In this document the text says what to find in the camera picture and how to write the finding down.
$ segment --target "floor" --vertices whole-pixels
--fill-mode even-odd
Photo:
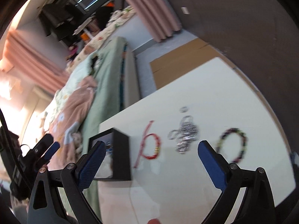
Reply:
[[[174,34],[173,37],[166,39],[164,42],[154,44],[136,55],[141,98],[144,98],[157,90],[150,62],[195,38],[197,38],[195,35],[186,30],[182,30],[180,33]]]

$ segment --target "metal screw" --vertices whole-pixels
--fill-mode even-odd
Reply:
[[[231,164],[229,165],[229,167],[230,167],[231,169],[237,169],[237,168],[238,168],[238,165],[235,164],[235,163],[231,163]]]
[[[73,169],[74,167],[75,167],[74,163],[69,163],[67,166],[68,169]]]
[[[188,107],[187,106],[184,106],[182,108],[180,108],[180,112],[181,113],[186,113],[188,111]]]
[[[42,168],[39,170],[39,172],[40,172],[40,173],[44,173],[46,170],[47,170],[47,169],[46,169],[45,167],[42,167]]]
[[[264,173],[264,172],[265,172],[265,170],[264,170],[262,167],[259,167],[259,168],[258,168],[258,171],[259,171],[260,173]]]

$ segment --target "pink curtain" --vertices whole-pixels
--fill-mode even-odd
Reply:
[[[136,10],[138,16],[153,36],[160,42],[170,37],[173,31],[181,30],[178,18],[164,0],[126,0]]]
[[[68,80],[68,73],[28,45],[17,30],[8,32],[2,60],[13,64],[49,93],[54,94]]]

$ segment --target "orange object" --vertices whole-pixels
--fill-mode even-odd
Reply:
[[[86,33],[81,34],[80,37],[83,41],[89,40],[89,36]]]
[[[114,7],[114,3],[113,2],[109,2],[105,7]]]

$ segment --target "white table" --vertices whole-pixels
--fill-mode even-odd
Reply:
[[[180,113],[188,106],[187,113]],[[198,142],[186,154],[175,151],[167,139],[179,121],[190,114],[199,125],[200,140],[215,147],[219,136],[237,127],[248,137],[247,152],[239,163],[243,169],[263,167],[268,175],[275,205],[295,188],[291,162],[285,143],[269,112],[249,86],[220,58],[214,58],[100,125],[99,132],[115,127],[130,136],[131,182],[99,182],[99,200],[104,224],[146,224],[159,218],[162,224],[199,224],[209,213],[221,191],[210,180],[197,154]],[[160,155],[155,160],[141,158],[134,170],[142,133],[161,138]],[[240,138],[230,135],[222,155],[228,162],[240,151]],[[152,155],[155,143],[147,139],[145,153]],[[244,194],[240,191],[227,220],[234,220]]]

